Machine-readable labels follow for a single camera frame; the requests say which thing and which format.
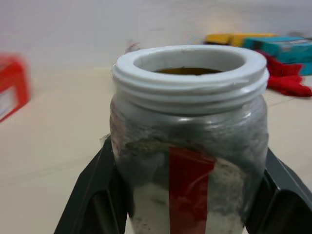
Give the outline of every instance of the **table surface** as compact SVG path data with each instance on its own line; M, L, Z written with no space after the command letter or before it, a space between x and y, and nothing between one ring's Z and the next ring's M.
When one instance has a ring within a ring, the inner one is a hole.
M53 233L77 177L109 133L109 69L32 80L30 103L0 124L0 227L6 234ZM312 77L305 82L312 85ZM270 90L264 98L269 147L312 189L312 99Z

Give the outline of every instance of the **red tape strip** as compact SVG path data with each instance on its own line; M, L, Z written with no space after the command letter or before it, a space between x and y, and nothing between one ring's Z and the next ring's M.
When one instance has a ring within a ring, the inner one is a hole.
M199 152L170 148L170 233L205 234L209 173L215 159Z

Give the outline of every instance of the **jar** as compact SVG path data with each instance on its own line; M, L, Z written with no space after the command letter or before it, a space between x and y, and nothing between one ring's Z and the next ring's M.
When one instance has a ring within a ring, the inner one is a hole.
M111 139L136 234L242 233L265 170L268 76L261 54L229 46L118 59Z

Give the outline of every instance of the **red cloth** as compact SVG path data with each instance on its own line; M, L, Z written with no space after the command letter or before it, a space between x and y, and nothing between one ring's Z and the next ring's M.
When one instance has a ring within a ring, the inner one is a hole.
M272 56L259 51L267 59L267 68L270 73L268 88L281 94L296 97L312 97L309 86L303 85L303 78L299 75L301 64L284 64Z

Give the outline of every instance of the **background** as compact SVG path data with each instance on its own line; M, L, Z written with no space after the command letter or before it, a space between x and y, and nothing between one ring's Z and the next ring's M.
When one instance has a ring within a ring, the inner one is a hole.
M1 0L0 51L24 54L33 72L111 66L129 39L150 48L208 33L312 36L311 10L309 0Z

